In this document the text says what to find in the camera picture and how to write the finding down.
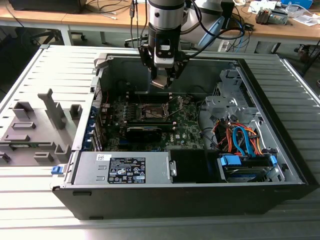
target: barcode sticker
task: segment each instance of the barcode sticker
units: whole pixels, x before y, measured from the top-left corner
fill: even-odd
[[[96,161],[110,161],[111,154],[97,154]]]

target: green circuit board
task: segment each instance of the green circuit board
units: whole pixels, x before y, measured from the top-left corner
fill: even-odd
[[[103,150],[108,152],[166,152],[170,149],[203,149],[204,142],[200,136],[196,118],[196,103],[191,97],[175,96],[165,107],[169,117],[162,117],[159,111],[155,111],[154,108],[157,106],[164,108],[164,104],[153,104],[150,107],[153,109],[143,115],[139,103],[131,104],[120,97],[112,102],[109,121],[106,121],[105,124],[107,140]],[[152,127],[153,124],[150,124],[148,120],[152,120],[153,123],[166,121],[169,124],[168,127],[164,124],[164,129],[168,130],[162,131],[159,141],[130,142],[126,138],[126,130],[129,126],[125,116],[128,114],[128,109],[133,109],[132,112],[136,117],[134,121],[139,126]]]

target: blue latch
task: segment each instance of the blue latch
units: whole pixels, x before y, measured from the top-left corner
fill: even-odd
[[[220,158],[222,166],[225,165],[241,165],[241,160],[239,156],[236,155],[224,155]]]
[[[276,157],[275,156],[270,156],[270,160],[271,160],[271,162],[272,162],[272,164],[273,165],[276,165],[277,163],[278,163],[278,161],[277,161],[277,159],[276,159]]]
[[[63,166],[53,166],[51,169],[52,175],[61,175],[63,173],[64,167]]]

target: blue cable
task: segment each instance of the blue cable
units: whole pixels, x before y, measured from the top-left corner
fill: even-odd
[[[240,129],[242,132],[243,132],[243,135],[244,135],[244,140],[245,140],[245,146],[246,146],[246,150],[248,151],[248,154],[251,155],[252,157],[255,157],[256,154],[255,152],[252,150],[251,146],[250,146],[250,140],[249,140],[249,136],[248,136],[248,133],[247,131],[245,130],[244,127],[242,126],[237,126],[236,128],[234,128],[233,130],[233,133],[232,133],[232,139],[233,139],[233,144],[234,146],[236,147],[236,149],[238,149],[242,156],[245,156],[245,151],[242,150],[242,148],[238,145],[237,143],[237,130]]]
[[[238,22],[238,21],[236,21],[236,22],[238,23],[239,27],[242,28],[240,22]],[[240,49],[240,47],[241,47],[241,45],[242,45],[243,39],[244,39],[244,36],[242,36],[242,37],[240,38],[240,44],[239,44],[238,48],[237,48],[236,51],[235,51],[236,53],[239,51],[239,49]]]

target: computer case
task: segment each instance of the computer case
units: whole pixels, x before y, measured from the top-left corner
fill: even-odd
[[[14,10],[80,13],[87,0],[9,0]]]

